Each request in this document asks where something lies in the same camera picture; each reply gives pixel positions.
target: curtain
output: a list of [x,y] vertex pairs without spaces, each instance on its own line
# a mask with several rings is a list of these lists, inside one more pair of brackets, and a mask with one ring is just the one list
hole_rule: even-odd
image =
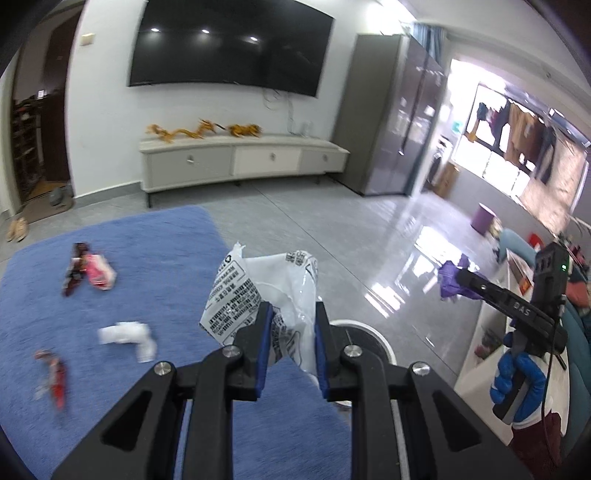
[[550,232],[560,233],[569,222],[570,206],[583,174],[585,150],[556,130],[552,173],[546,185],[531,178],[519,201]]
[[445,39],[445,30],[433,25],[413,23],[411,35],[429,52],[429,55],[441,65],[441,49]]

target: hand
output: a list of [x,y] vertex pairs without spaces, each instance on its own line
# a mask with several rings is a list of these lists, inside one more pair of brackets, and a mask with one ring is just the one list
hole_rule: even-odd
[[[503,343],[510,347],[512,340],[512,333],[508,333],[505,335]],[[505,396],[511,391],[512,379],[516,369],[525,375],[529,383],[529,390],[515,412],[513,426],[525,428],[541,420],[541,403],[548,365],[543,359],[524,352],[521,352],[516,358],[513,358],[511,351],[506,352],[499,360],[498,375],[491,386],[491,399],[495,404],[502,403]],[[545,404],[547,412],[550,410],[551,405],[551,397],[548,397]]]

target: light switch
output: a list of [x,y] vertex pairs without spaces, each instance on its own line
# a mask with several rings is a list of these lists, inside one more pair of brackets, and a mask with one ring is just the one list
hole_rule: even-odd
[[94,42],[95,42],[95,34],[94,33],[86,33],[86,34],[82,35],[82,41],[80,42],[80,45],[82,45],[84,47],[84,46],[90,45]]

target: flat screen tv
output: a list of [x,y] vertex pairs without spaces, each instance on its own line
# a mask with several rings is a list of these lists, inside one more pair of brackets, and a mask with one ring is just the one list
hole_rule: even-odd
[[149,0],[129,85],[233,83],[316,96],[332,23],[296,0]]

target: white shelf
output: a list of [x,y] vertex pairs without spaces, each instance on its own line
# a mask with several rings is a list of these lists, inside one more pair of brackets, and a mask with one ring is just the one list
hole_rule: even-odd
[[175,137],[172,143],[166,143],[159,138],[143,140],[139,143],[139,151],[142,153],[155,153],[170,150],[185,150],[194,147],[221,147],[240,145],[284,145],[290,147],[325,148],[348,153],[328,140],[321,138],[300,137],[298,135],[261,135],[260,137],[233,137],[228,134],[211,135],[203,138],[183,138],[184,135]]

